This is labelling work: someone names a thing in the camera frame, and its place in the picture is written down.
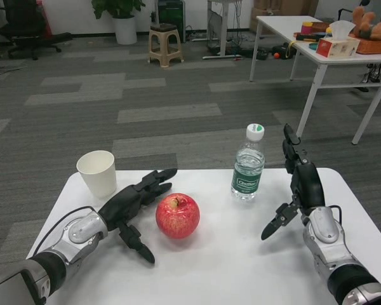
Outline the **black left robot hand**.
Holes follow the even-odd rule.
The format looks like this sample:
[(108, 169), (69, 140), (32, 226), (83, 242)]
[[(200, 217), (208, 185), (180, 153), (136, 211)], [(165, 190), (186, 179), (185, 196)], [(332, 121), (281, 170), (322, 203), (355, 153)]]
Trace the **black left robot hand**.
[(142, 207), (150, 205), (157, 197), (171, 189), (172, 183), (168, 180), (176, 174), (176, 168), (160, 172), (154, 170), (144, 176), (138, 184), (129, 185), (118, 192), (98, 211), (108, 231), (118, 229), (119, 237), (128, 248), (135, 250), (151, 264), (155, 263), (153, 253), (141, 242), (138, 229), (128, 223), (137, 216)]

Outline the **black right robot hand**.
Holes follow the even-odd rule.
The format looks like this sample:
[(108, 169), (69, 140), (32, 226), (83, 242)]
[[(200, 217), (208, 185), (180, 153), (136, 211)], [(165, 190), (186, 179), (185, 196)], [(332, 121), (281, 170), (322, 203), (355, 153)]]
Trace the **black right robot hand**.
[(288, 225), (299, 212), (308, 216), (315, 208), (325, 206), (323, 186), (315, 164), (307, 156), (293, 128), (286, 124), (283, 132), (284, 165), (291, 175), (292, 202), (283, 203), (276, 210), (275, 218), (262, 231), (262, 240), (269, 238), (281, 226)]

